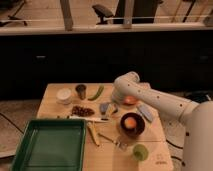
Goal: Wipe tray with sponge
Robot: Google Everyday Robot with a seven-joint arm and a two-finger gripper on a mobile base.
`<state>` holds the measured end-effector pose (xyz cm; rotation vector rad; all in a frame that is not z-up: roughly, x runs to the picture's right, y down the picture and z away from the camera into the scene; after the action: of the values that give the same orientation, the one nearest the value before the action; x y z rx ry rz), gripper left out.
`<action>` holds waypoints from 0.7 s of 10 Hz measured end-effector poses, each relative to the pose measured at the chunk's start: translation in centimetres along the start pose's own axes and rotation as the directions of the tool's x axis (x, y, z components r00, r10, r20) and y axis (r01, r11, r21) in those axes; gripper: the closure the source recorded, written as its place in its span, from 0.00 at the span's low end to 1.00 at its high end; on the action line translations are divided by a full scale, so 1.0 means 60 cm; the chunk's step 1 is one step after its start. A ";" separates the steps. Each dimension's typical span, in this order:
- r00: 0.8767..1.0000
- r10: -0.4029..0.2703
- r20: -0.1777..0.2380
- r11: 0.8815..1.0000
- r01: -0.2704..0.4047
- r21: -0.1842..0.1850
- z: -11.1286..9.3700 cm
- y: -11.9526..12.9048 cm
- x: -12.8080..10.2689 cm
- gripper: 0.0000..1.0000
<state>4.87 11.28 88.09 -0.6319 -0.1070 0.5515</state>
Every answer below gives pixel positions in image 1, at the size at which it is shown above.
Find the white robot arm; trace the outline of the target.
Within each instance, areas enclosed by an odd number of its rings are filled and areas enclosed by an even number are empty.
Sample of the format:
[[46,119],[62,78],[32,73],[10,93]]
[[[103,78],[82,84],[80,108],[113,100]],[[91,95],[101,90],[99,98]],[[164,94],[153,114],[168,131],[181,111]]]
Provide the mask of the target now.
[[213,101],[198,103],[145,88],[133,71],[117,77],[113,85],[111,98],[115,102],[133,96],[185,126],[181,171],[213,171]]

